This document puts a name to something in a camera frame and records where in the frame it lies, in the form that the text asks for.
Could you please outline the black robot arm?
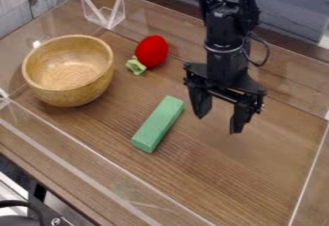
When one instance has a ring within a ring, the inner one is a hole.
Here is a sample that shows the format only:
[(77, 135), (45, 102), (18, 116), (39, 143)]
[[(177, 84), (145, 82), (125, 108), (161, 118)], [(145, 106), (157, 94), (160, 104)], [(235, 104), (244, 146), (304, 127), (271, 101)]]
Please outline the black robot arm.
[(248, 73), (255, 65), (251, 42), (260, 23), (256, 0), (198, 0), (206, 25), (205, 63), (186, 63), (184, 83), (193, 111), (205, 117), (217, 97), (235, 105), (230, 132), (239, 134), (263, 111), (267, 88)]

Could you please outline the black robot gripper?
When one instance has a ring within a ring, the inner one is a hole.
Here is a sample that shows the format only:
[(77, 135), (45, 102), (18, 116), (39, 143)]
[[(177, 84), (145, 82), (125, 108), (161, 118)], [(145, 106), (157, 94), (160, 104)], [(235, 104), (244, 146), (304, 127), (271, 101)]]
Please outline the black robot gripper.
[(251, 43), (244, 43), (233, 50), (208, 47), (206, 51), (206, 63), (184, 65), (184, 83), (189, 89), (193, 111), (202, 119), (213, 108), (213, 97), (235, 104), (230, 133), (240, 134), (255, 113), (261, 112), (268, 94), (264, 86), (248, 74)]

